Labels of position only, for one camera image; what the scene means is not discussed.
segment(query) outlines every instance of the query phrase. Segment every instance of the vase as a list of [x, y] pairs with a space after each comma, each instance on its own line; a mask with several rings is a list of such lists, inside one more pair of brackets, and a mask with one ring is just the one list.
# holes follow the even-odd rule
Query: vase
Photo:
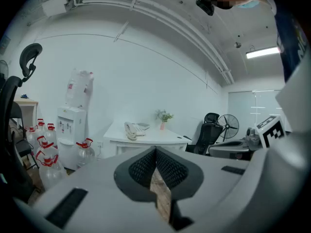
[[165, 122], [162, 122], [162, 123], [161, 123], [161, 126], [160, 126], [160, 129], [161, 129], [161, 130], [164, 130], [164, 126], [165, 126]]

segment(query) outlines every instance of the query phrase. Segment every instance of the blue face mask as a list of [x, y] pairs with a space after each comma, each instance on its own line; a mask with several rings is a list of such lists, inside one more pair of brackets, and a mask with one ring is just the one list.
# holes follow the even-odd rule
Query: blue face mask
[[253, 0], [253, 1], [248, 2], [247, 4], [239, 5], [238, 7], [248, 9], [248, 8], [253, 8], [258, 4], [259, 4], [259, 1]]

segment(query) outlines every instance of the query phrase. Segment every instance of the corded telephone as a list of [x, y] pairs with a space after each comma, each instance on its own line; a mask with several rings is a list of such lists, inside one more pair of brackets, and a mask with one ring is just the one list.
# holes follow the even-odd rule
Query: corded telephone
[[137, 125], [130, 122], [125, 122], [124, 124], [127, 138], [130, 140], [137, 140], [136, 136], [144, 136], [146, 132], [140, 129]]

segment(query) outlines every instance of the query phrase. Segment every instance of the person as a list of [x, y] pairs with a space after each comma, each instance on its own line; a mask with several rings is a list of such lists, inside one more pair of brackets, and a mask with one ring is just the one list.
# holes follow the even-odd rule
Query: person
[[[231, 9], [236, 5], [245, 5], [254, 0], [209, 0], [221, 9]], [[304, 14], [307, 0], [257, 0], [271, 6], [275, 15], [278, 31], [277, 46], [283, 63], [285, 82], [305, 57], [311, 40], [308, 13]]]

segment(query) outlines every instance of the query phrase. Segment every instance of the white desk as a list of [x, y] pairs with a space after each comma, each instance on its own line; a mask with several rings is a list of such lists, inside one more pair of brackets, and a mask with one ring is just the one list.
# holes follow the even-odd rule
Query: white desk
[[145, 148], [159, 146], [185, 151], [187, 144], [191, 143], [189, 139], [166, 129], [160, 130], [160, 128], [149, 128], [146, 130], [145, 136], [137, 136], [137, 140], [133, 141], [127, 138], [124, 123], [118, 122], [111, 124], [104, 135], [104, 139], [109, 140], [116, 150], [116, 155], [121, 153], [122, 147]]
[[[23, 114], [24, 127], [35, 126], [37, 124], [36, 113], [38, 102], [31, 99], [22, 99], [18, 94], [15, 95], [14, 102], [20, 106]], [[17, 126], [19, 127], [19, 125], [21, 125], [20, 119], [17, 120]]]

